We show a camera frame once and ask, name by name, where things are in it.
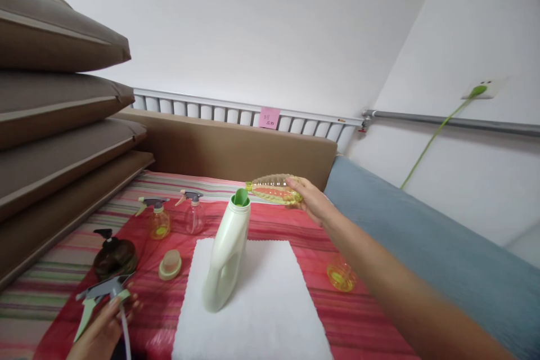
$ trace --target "black pump top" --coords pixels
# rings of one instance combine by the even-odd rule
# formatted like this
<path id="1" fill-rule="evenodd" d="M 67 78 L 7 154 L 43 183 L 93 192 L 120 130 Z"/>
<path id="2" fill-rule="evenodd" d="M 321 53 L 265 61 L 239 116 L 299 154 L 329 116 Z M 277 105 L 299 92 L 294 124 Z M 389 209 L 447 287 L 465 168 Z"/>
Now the black pump top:
<path id="1" fill-rule="evenodd" d="M 113 235 L 113 230 L 111 228 L 95 229 L 94 233 L 99 233 L 105 239 L 111 239 L 111 236 Z"/>
<path id="2" fill-rule="evenodd" d="M 110 251 L 116 249 L 118 246 L 118 238 L 113 236 L 113 230 L 111 228 L 94 229 L 94 233 L 99 233 L 105 238 L 105 242 L 101 245 L 103 249 Z"/>

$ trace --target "person's arm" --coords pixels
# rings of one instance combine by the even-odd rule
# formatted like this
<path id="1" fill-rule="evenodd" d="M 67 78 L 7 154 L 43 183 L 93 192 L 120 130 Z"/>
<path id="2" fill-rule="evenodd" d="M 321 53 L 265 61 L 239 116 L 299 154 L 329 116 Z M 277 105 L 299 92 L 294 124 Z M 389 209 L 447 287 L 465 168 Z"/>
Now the person's arm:
<path id="1" fill-rule="evenodd" d="M 422 359 L 513 358 L 462 310 L 342 215 L 308 180 L 301 178 L 300 181 L 301 184 L 292 178 L 287 180 L 287 184 L 304 197 L 299 207 L 328 233 L 347 263 Z"/>

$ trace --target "pink sticky note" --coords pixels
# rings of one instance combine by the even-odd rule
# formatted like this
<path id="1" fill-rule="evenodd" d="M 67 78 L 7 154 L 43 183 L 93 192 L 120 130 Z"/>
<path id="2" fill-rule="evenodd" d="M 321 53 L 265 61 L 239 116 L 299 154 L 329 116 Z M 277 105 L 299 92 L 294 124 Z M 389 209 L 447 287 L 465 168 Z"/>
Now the pink sticky note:
<path id="1" fill-rule="evenodd" d="M 261 107 L 259 126 L 261 128 L 276 129 L 281 110 Z"/>

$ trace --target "gray pipe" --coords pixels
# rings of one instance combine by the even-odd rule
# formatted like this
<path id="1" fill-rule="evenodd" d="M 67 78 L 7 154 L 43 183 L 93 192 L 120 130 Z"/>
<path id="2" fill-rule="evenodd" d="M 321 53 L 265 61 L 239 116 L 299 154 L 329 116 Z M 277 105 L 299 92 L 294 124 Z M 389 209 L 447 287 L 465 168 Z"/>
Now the gray pipe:
<path id="1" fill-rule="evenodd" d="M 413 121 L 426 124 L 441 125 L 446 117 L 434 115 L 405 114 L 402 112 L 387 112 L 379 110 L 365 110 L 362 113 L 364 118 L 390 118 L 404 121 Z M 516 124 L 498 121 L 484 121 L 464 118 L 452 118 L 446 124 L 450 127 L 460 127 L 469 129 L 480 129 L 482 131 L 493 131 L 525 135 L 530 137 L 540 137 L 540 125 Z"/>

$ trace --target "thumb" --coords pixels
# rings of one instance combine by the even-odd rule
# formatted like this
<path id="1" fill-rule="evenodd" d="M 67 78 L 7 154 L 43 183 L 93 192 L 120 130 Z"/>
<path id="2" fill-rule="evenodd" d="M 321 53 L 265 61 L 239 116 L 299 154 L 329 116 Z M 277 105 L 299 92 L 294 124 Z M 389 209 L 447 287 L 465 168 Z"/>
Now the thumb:
<path id="1" fill-rule="evenodd" d="M 287 177 L 286 178 L 287 185 L 292 188 L 294 191 L 298 191 L 300 194 L 302 194 L 305 191 L 305 187 L 302 183 L 295 180 L 293 177 Z"/>

